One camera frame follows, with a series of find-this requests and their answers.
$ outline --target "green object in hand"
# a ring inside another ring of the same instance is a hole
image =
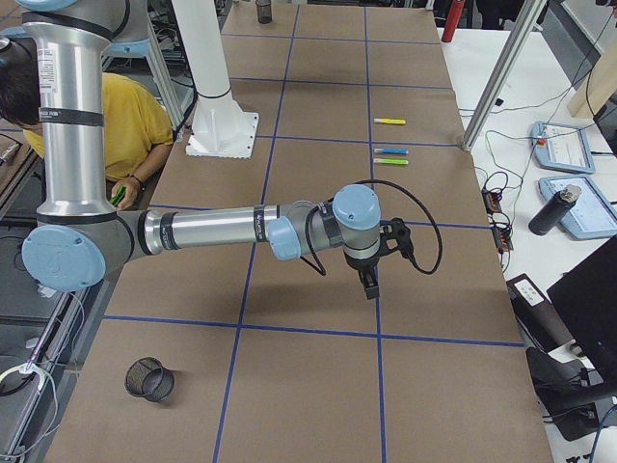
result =
[[[122,201],[124,199],[124,195],[125,194],[126,194],[126,187],[123,185],[118,190],[118,193],[116,193],[116,196],[111,199],[110,203],[113,206],[116,206],[116,205],[120,204],[120,201]]]

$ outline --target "black mesh cup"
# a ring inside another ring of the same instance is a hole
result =
[[[174,374],[164,368],[158,360],[145,357],[128,369],[124,387],[135,397],[143,397],[150,402],[160,402],[174,388]]]
[[[271,0],[256,0],[257,21],[260,24],[272,22],[272,3]]]

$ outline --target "red object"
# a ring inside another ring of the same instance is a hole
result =
[[[459,25],[461,13],[465,7],[465,0],[454,0],[450,6],[450,12],[447,14],[447,20],[443,27],[442,41],[450,43],[454,37],[454,31]]]

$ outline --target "water bottle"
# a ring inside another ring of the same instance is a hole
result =
[[[575,206],[580,193],[581,190],[576,185],[568,185],[556,192],[529,222],[531,232],[547,234]]]

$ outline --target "table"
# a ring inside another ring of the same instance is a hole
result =
[[[463,124],[469,121],[472,109],[479,100],[495,65],[502,46],[507,40],[508,32],[458,30],[454,41],[443,43],[443,54],[447,61],[452,85],[456,92],[457,103],[461,110]],[[501,95],[504,100],[502,108],[518,108],[538,105],[549,98],[562,94],[569,89],[570,81],[552,55],[549,46],[540,33],[532,33],[523,52],[508,77]],[[541,196],[537,180],[541,177],[560,175],[556,171],[540,168],[535,160],[529,163],[531,149],[526,140],[511,140],[490,131],[498,131],[511,137],[528,136],[529,128],[537,121],[547,121],[554,112],[555,123],[586,126],[590,120],[570,117],[567,103],[575,91],[564,94],[563,101],[550,101],[540,107],[530,107],[518,111],[506,111],[492,114],[487,120],[483,133],[471,150],[476,166],[489,174],[500,170],[494,163],[490,150],[485,143],[488,136],[496,162],[524,176],[522,192],[506,192],[501,203],[504,211],[512,218],[514,224],[511,260],[504,272],[506,280],[526,273],[544,292],[555,283],[562,274],[568,272],[579,262],[605,243],[605,239],[577,241],[559,228],[551,230],[545,236],[537,236],[527,228],[529,220],[545,203]],[[591,151],[610,153],[602,134],[596,126],[587,129]],[[597,172],[592,175],[596,184],[609,199],[617,198],[617,159],[612,154],[594,156]],[[498,186],[502,179],[497,178],[493,186]],[[479,173],[480,185],[484,177]],[[510,182],[517,181],[511,176]],[[552,355],[561,361],[572,360],[566,355],[567,349],[560,348]],[[586,454],[591,449],[593,435],[586,436],[572,443],[565,441],[554,425],[547,425],[551,448],[555,462],[568,461],[568,458]],[[603,431],[602,441],[598,447],[595,461],[597,463],[613,461],[617,452],[617,429]]]
[[[263,26],[234,4],[223,34],[234,98],[260,113],[251,159],[188,157],[185,137],[152,206],[317,202],[385,178],[434,212],[442,268],[383,259],[368,302],[340,251],[322,253],[323,279],[267,245],[131,262],[45,461],[551,462],[432,14],[275,7]],[[374,166],[387,146],[409,148],[409,168]],[[426,218],[376,191],[429,266]],[[125,392],[144,356],[174,371],[168,401]]]

